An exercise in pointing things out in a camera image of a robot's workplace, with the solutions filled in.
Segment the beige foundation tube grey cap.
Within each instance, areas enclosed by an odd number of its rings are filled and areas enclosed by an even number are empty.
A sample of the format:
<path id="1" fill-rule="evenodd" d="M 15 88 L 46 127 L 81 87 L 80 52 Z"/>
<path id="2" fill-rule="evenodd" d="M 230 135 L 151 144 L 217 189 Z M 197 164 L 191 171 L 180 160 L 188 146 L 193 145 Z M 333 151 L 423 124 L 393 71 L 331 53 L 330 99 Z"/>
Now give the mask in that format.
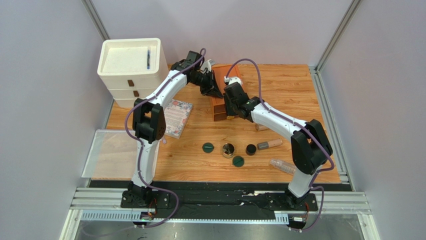
<path id="1" fill-rule="evenodd" d="M 275 147 L 281 146 L 282 144 L 283 144 L 282 139 L 277 138 L 277 139 L 258 143 L 257 149 L 258 150 L 266 150 L 266 149 L 269 149 L 269 148 L 275 148 Z"/>

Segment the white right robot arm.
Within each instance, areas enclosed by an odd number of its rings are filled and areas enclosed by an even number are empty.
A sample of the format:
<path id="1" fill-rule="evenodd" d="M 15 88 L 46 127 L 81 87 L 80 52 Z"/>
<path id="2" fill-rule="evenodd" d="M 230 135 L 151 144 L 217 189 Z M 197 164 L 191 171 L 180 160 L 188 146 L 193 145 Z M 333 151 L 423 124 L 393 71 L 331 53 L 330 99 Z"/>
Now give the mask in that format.
<path id="1" fill-rule="evenodd" d="M 237 82 L 227 85 L 224 92 L 240 118 L 263 125 L 290 142 L 296 170 L 283 202 L 290 209 L 303 206 L 317 175 L 326 170 L 324 164 L 332 161 L 333 149 L 323 125 L 316 119 L 304 121 L 284 114 L 260 97 L 249 98 Z"/>

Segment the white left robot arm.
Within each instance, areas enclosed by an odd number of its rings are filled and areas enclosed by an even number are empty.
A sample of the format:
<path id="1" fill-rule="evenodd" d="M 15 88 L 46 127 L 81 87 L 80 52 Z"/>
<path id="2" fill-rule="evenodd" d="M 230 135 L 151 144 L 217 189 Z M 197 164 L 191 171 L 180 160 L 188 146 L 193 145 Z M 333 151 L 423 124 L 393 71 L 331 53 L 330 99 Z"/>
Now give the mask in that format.
<path id="1" fill-rule="evenodd" d="M 131 133 L 125 131 L 137 141 L 137 159 L 135 172 L 122 193 L 121 208 L 147 208 L 153 203 L 153 182 L 159 143 L 166 132 L 164 108 L 187 84 L 200 88 L 203 96 L 222 98 L 214 72 L 205 61 L 206 49 L 200 52 L 190 51 L 187 57 L 172 65 L 170 72 L 160 86 L 145 99 L 137 98 L 133 108 L 126 115 L 132 117 Z"/>

